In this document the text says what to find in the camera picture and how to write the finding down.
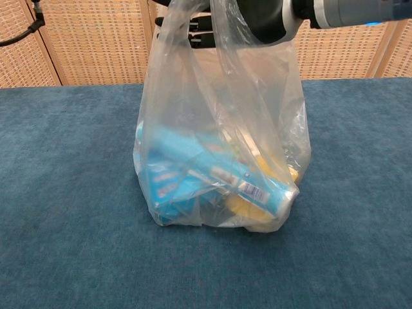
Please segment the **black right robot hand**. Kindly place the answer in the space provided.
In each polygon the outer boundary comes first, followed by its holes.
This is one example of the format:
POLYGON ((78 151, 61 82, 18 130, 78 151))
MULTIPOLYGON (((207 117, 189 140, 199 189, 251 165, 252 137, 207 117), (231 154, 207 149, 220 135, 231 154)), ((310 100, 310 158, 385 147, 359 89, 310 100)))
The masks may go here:
POLYGON ((291 41, 304 20, 315 22, 314 1, 210 1, 206 15, 189 21, 189 43, 194 49, 215 48, 217 17, 229 22, 236 40, 252 36, 252 44, 276 45, 291 41))

